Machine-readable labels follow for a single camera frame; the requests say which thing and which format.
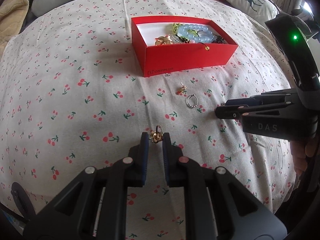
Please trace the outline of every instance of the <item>screw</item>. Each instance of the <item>screw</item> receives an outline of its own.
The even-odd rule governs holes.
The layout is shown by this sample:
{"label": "screw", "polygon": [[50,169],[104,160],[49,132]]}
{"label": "screw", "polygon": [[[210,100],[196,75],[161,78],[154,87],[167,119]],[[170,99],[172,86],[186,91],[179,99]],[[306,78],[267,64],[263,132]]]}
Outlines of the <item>screw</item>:
{"label": "screw", "polygon": [[122,159],[123,163],[130,164],[133,162],[133,159],[131,157],[125,157]]}
{"label": "screw", "polygon": [[220,175],[223,175],[223,174],[225,174],[225,173],[227,172],[224,167],[218,167],[218,168],[216,169],[216,171],[217,171],[217,173],[220,174]]}
{"label": "screw", "polygon": [[179,157],[179,162],[181,163],[187,163],[189,161],[189,158],[186,156]]}
{"label": "screw", "polygon": [[95,167],[89,166],[89,167],[86,167],[84,171],[87,174],[93,174],[96,171],[96,169]]}

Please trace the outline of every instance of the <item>yellow blanket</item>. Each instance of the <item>yellow blanket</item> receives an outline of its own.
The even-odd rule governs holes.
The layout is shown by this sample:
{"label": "yellow blanket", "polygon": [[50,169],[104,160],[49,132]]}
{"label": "yellow blanket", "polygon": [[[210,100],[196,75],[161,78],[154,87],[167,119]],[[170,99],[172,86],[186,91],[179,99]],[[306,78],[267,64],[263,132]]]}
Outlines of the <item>yellow blanket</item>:
{"label": "yellow blanket", "polygon": [[19,34],[29,9],[29,0],[4,0],[0,6],[0,58],[12,36]]}

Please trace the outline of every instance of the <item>cherry print fabric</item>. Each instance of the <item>cherry print fabric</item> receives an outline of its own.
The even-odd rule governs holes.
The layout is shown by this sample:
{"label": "cherry print fabric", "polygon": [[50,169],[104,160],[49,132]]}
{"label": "cherry print fabric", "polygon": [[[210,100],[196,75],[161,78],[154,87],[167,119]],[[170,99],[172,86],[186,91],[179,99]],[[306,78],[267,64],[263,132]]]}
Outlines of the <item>cherry print fabric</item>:
{"label": "cherry print fabric", "polygon": [[[145,15],[212,19],[239,48],[225,66],[143,78],[130,19]],[[76,0],[13,37],[0,69],[0,201],[17,213],[13,182],[39,212],[85,167],[111,166],[156,125],[201,166],[226,167],[270,211],[290,196],[288,142],[245,134],[238,120],[213,113],[228,99],[293,84],[270,33],[236,9],[214,0]],[[129,239],[185,238],[183,190],[166,186],[161,144],[150,144],[146,185],[129,188],[127,205]]]}

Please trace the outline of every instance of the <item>red box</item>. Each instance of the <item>red box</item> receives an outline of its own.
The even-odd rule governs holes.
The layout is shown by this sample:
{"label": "red box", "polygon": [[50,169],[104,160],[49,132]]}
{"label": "red box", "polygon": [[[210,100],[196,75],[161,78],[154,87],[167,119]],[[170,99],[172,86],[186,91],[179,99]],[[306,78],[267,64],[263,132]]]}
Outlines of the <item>red box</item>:
{"label": "red box", "polygon": [[[143,23],[194,23],[210,25],[228,44],[181,43],[147,46],[137,25]],[[238,48],[238,44],[212,20],[184,16],[143,16],[131,18],[132,44],[143,76],[182,71],[193,68],[225,65]]]}

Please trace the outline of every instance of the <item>human hand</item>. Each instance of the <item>human hand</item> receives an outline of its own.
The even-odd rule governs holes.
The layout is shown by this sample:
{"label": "human hand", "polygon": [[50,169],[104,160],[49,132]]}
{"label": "human hand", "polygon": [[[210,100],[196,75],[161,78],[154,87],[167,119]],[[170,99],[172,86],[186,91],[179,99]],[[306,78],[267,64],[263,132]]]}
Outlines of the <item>human hand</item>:
{"label": "human hand", "polygon": [[316,135],[316,137],[308,141],[308,143],[305,143],[303,141],[290,142],[294,170],[299,176],[301,176],[308,167],[306,156],[313,157],[313,155],[315,154],[318,140],[319,137]]}

